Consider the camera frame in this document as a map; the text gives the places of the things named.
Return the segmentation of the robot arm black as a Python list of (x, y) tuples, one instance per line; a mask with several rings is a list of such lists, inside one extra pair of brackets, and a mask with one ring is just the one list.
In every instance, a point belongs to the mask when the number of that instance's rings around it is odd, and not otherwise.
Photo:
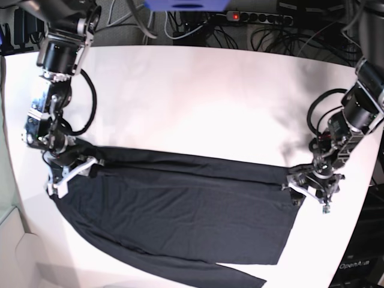
[[(61, 199), (68, 193), (68, 182), (102, 164), (95, 156), (85, 155), (87, 143), (78, 138), (91, 126), (97, 109), (95, 86), (82, 64), (94, 40), (101, 7), (95, 1), (18, 1), (17, 6), (47, 25), (37, 58), (40, 93), (32, 99), (22, 136), (30, 148), (42, 151), (50, 170), (47, 192)], [(71, 101), (71, 80), (77, 75), (91, 90), (92, 108), (85, 126), (73, 131), (64, 119), (64, 108)]]
[[(355, 73), (356, 83), (348, 90), (324, 92), (310, 106), (307, 125), (315, 137), (310, 142), (313, 160), (288, 169), (283, 191), (290, 193), (293, 205), (300, 206), (312, 197), (330, 212), (333, 194), (339, 192), (339, 182), (345, 177), (338, 170), (345, 166), (360, 141), (383, 122), (383, 1), (360, 1), (358, 11), (342, 33), (354, 24), (359, 28), (362, 57)], [(341, 106), (329, 111), (324, 132), (311, 123), (314, 108), (326, 97), (341, 93)]]

